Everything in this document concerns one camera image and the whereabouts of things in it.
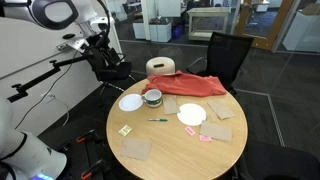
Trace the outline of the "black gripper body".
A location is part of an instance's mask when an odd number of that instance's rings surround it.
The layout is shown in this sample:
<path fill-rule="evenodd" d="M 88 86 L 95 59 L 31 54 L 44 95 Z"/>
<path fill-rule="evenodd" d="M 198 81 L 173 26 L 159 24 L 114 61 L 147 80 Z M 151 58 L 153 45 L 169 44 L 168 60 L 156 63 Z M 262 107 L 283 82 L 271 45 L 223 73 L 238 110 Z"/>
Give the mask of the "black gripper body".
<path fill-rule="evenodd" d="M 106 66 L 115 66 L 117 64 L 116 52 L 110 48 L 109 38 L 104 35 L 95 35 L 87 38 L 89 45 L 85 48 L 83 55 L 93 55 L 93 59 L 87 60 L 92 70 Z"/>

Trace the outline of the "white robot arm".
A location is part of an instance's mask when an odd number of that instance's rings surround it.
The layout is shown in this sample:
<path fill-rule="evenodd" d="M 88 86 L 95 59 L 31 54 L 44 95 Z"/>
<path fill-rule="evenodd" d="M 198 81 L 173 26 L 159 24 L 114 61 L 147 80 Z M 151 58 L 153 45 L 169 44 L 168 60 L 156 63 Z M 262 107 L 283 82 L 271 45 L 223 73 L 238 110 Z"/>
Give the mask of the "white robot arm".
<path fill-rule="evenodd" d="M 32 22 L 49 30 L 62 30 L 71 24 L 80 28 L 83 37 L 71 47 L 82 55 L 66 60 L 74 64 L 91 60 L 104 65 L 109 49 L 111 17 L 108 12 L 99 16 L 91 0 L 1 0 L 5 18 Z M 10 121 L 13 118 L 12 103 L 28 95 L 27 90 L 61 70 L 55 63 L 53 69 L 21 85 L 13 87 L 17 93 L 1 100 L 1 164 L 8 168 L 8 180 L 39 180 L 46 176 L 55 179 L 67 164 L 65 154 L 52 149 L 29 132 L 19 131 Z"/>

